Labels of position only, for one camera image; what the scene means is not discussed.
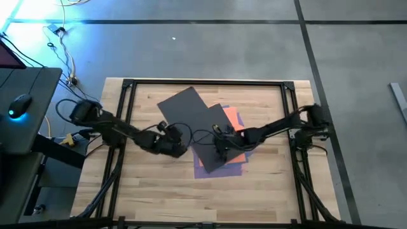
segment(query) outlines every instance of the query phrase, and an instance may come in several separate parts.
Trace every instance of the blue light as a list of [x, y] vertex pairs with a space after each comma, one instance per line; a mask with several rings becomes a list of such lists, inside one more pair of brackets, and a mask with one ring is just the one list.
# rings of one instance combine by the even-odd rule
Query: blue light
[[24, 113], [22, 116], [18, 118], [10, 118], [10, 120], [17, 123], [23, 123], [27, 121], [28, 117], [29, 117], [28, 113]]

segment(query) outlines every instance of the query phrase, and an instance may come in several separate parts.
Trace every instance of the table leg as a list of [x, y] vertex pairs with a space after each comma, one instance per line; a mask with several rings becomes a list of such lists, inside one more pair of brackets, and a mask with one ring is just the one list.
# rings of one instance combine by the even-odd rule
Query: table leg
[[54, 158], [73, 167], [82, 169], [85, 156], [71, 149], [61, 146], [42, 135], [37, 134], [32, 151], [43, 153], [45, 156]]

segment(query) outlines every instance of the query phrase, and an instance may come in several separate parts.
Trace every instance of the desk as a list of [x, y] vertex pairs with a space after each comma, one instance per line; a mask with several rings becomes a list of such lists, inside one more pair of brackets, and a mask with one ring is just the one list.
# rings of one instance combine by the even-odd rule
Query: desk
[[[101, 100], [104, 109], [116, 112], [122, 83], [121, 78], [106, 79]], [[294, 81], [294, 85], [298, 105], [313, 104], [310, 82]], [[157, 103], [188, 86], [137, 84], [130, 123], [144, 128], [164, 120]], [[237, 107], [246, 127], [260, 127], [284, 117], [278, 88], [193, 86], [208, 107], [217, 103]], [[95, 141], [89, 150], [100, 143]], [[326, 154], [316, 148], [308, 153], [314, 190], [339, 218]], [[73, 216], [82, 212], [99, 190], [106, 157], [107, 147], [102, 147], [85, 160]], [[299, 219], [287, 134], [276, 135], [256, 148], [242, 172], [238, 177], [194, 179], [191, 150], [175, 159], [152, 155], [128, 141], [114, 216], [134, 221], [236, 223], [289, 223], [290, 219]], [[107, 214], [109, 196], [103, 216]], [[308, 198], [304, 199], [310, 218]]]
[[[82, 157], [83, 163], [83, 155], [74, 155], [75, 152], [37, 135], [61, 73], [62, 70], [58, 68], [0, 69], [0, 85], [4, 82], [0, 88], [0, 142], [4, 144], [6, 153], [10, 154], [2, 155], [1, 160], [4, 181], [0, 189], [0, 224], [16, 223], [20, 218], [44, 154], [58, 157], [56, 152], [63, 151], [74, 158]], [[10, 103], [17, 96], [29, 93], [31, 85], [32, 103], [26, 115], [11, 121], [8, 116]], [[34, 185], [32, 190], [26, 207], [27, 214], [32, 213], [40, 188]]]

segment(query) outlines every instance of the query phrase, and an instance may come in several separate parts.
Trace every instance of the monitor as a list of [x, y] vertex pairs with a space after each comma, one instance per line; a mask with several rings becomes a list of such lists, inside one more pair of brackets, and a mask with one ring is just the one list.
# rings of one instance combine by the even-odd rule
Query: monitor
[[27, 66], [0, 41], [0, 68], [25, 69]]

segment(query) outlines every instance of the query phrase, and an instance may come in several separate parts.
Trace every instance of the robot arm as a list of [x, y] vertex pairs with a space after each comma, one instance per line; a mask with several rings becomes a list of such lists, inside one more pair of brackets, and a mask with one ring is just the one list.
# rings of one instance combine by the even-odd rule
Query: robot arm
[[[308, 121], [301, 120], [302, 112], [307, 112]], [[214, 125], [213, 143], [217, 152], [222, 158], [225, 158], [229, 149], [249, 151], [271, 136], [287, 130], [296, 130], [292, 137], [296, 148], [308, 149], [312, 146], [312, 137], [320, 137], [322, 140], [328, 138], [328, 126], [329, 122], [324, 119], [322, 108], [314, 104], [303, 106], [289, 116], [260, 128], [251, 127], [236, 132], [233, 128], [227, 127], [223, 132], [217, 125]]]
[[103, 141], [112, 147], [118, 147], [125, 136], [143, 150], [154, 154], [161, 153], [179, 158], [187, 150], [181, 141], [182, 133], [174, 125], [167, 125], [164, 121], [160, 122], [157, 129], [163, 134], [150, 130], [139, 130], [103, 110], [98, 102], [89, 100], [78, 102], [69, 118], [75, 125], [90, 127], [95, 132], [99, 132]]

